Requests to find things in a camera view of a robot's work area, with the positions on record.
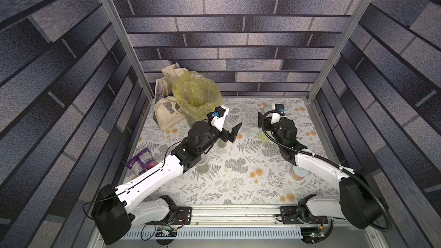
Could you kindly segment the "light green jar lid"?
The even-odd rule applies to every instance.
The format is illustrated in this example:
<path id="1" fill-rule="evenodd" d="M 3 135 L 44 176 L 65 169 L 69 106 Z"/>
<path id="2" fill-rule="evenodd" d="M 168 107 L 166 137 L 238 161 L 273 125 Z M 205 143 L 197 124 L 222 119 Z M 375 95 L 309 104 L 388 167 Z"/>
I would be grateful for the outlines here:
<path id="1" fill-rule="evenodd" d="M 260 131 L 258 134 L 258 138 L 263 143 L 269 143 L 271 140 L 266 136 L 266 134 L 263 131 Z"/>

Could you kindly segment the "clear ribbed glass jar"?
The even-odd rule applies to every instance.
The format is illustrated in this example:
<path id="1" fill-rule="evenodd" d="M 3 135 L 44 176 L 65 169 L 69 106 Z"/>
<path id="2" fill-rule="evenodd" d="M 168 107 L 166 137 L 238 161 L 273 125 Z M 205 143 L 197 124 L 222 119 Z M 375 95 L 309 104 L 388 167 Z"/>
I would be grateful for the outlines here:
<path id="1" fill-rule="evenodd" d="M 264 119 L 264 114 L 272 110 L 272 106 L 266 105 L 258 112 L 258 127 L 261 127 L 261 123 Z"/>

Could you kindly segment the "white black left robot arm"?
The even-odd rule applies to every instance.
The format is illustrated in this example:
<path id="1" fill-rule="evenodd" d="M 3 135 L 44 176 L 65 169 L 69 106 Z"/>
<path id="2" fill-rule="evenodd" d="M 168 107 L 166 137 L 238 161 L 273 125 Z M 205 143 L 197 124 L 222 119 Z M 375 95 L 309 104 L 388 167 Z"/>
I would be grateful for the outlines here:
<path id="1" fill-rule="evenodd" d="M 177 215 L 175 202 L 167 195 L 143 204 L 159 187 L 193 168 L 218 140 L 234 142 L 241 128 L 217 129 L 206 121 L 196 122 L 188 136 L 176 144 L 164 160 L 136 179 L 113 188 L 107 184 L 93 202 L 91 218 L 106 245 L 119 241 L 132 226 L 170 223 Z"/>

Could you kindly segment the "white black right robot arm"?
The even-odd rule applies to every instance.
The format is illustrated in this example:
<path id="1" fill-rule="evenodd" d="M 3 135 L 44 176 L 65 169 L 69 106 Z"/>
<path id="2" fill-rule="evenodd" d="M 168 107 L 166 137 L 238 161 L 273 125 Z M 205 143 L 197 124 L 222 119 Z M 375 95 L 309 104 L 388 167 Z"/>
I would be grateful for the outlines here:
<path id="1" fill-rule="evenodd" d="M 370 226 L 383 232 L 393 227 L 388 205 L 372 178 L 319 156 L 301 144 L 294 121 L 286 118 L 282 110 L 257 115 L 258 127 L 279 147 L 285 161 L 319 176 L 339 190 L 338 196 L 309 195 L 299 201 L 302 218 L 345 219 L 356 228 Z"/>

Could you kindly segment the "clear jar near left arm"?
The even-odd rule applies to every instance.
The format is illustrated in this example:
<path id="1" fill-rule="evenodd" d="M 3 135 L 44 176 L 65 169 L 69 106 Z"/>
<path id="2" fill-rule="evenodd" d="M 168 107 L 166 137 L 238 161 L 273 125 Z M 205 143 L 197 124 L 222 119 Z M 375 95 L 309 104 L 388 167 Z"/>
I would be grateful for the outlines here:
<path id="1" fill-rule="evenodd" d="M 205 174 L 210 170 L 210 164 L 206 154 L 201 155 L 201 160 L 196 164 L 196 171 L 201 174 Z"/>

